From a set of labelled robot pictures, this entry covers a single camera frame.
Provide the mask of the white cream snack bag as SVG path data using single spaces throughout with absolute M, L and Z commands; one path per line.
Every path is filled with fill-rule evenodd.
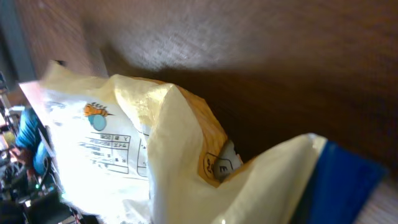
M 50 61 L 29 101 L 62 200 L 105 223 L 352 223 L 386 174 L 312 133 L 243 162 L 205 100 L 157 80 Z

